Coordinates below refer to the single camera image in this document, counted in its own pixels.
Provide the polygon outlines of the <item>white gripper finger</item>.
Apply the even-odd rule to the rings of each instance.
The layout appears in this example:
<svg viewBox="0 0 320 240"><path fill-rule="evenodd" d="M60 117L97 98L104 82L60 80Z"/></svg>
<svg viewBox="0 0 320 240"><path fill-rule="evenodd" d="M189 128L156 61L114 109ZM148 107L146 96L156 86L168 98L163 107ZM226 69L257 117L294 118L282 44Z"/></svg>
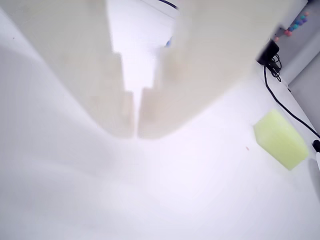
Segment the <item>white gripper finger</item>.
<svg viewBox="0 0 320 240"><path fill-rule="evenodd" d="M183 0L153 87L142 93L138 136L159 139L205 110L251 70L296 0Z"/></svg>
<svg viewBox="0 0 320 240"><path fill-rule="evenodd" d="M111 42L104 0L3 0L1 8L86 113L119 138L134 133L133 93Z"/></svg>

